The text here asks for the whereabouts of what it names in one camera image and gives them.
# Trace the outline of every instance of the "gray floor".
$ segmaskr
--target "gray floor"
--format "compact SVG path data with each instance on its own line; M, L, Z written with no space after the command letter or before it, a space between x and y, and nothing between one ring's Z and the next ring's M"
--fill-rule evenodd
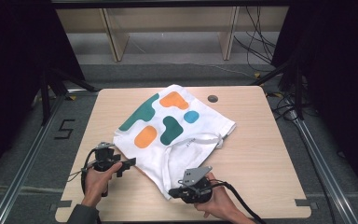
M246 36L245 33L237 34L237 38L248 45L250 38ZM265 33L271 42L275 42L277 36L278 33ZM248 62L253 68L272 69L247 54L237 42L233 44L230 60L223 61L215 33L133 34L120 63L112 61L104 34L73 34L69 38L87 81L100 88L163 87L173 82L183 86L248 85L256 72ZM253 45L253 48L263 52L261 45ZM277 76L267 82L263 87L265 92L277 92L279 79ZM77 89L77 86L69 83L68 88ZM6 223L56 223L55 208L97 97L89 92L74 95L75 100L62 102L32 169L24 179L20 194L9 208ZM271 108L280 100L279 97L268 97ZM323 120L315 116L316 112L311 108L305 112L307 126L358 219L358 179L345 159L337 155L339 148ZM41 119L42 106L37 100L12 148L0 160L0 202L37 137ZM62 136L58 130L64 119L74 120L64 126L73 132L70 139L58 140L56 137ZM300 183L312 204L312 215L306 219L269 219L267 223L332 223L322 185L296 126L284 119L278 119L277 124ZM345 223L331 198L330 202L336 223Z

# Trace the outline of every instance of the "wooden table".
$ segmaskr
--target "wooden table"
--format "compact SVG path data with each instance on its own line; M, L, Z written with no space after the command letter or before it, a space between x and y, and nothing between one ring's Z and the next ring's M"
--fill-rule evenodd
M231 184L262 218L309 217L308 206L296 205L295 200L305 200L306 197L262 89L240 86L186 89L237 123L223 148L216 149L201 166L212 166L216 178ZM160 90L100 91L71 173L79 171L90 150L101 141L113 142L114 131L141 103ZM216 95L218 101L208 102L209 95ZM241 208L230 191L229 194ZM62 201L72 201L71 207L58 208L56 219L65 222L82 199L79 176L67 183L62 195ZM102 221L205 220L193 204L180 199L167 201L156 185L133 167L121 178L113 178L108 197L103 198L97 208Z

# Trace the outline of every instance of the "person's left hand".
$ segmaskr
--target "person's left hand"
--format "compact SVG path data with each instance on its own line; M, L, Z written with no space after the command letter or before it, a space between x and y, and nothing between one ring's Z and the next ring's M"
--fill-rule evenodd
M81 204L88 207L95 207L101 200L102 194L107 191L107 183L112 179L112 175L120 169L122 162L118 162L105 172L99 172L94 168L89 168L86 176L86 192Z

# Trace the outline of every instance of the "hand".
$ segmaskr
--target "hand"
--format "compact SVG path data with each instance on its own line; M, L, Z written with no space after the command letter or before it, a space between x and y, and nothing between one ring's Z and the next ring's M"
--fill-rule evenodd
M208 173L206 177L212 180L212 184L217 183L214 181L216 178L212 173ZM207 203L194 203L194 207L196 207L198 211L205 212L204 217L208 217L212 214L214 217L222 218L223 220L228 220L236 224L254 223L231 201L223 186L213 188L212 197Z
M112 175L123 165L118 162L105 172L99 172L94 168L89 168L86 176L86 192L81 204L88 207L95 207L101 200L102 194L107 191L107 182L112 179Z

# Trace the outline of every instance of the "sleeve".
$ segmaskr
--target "sleeve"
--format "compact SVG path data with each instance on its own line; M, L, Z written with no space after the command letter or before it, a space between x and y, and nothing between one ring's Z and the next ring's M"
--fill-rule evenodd
M99 215L96 208L88 207L82 204L77 204L69 216L67 224L92 224L95 223Z

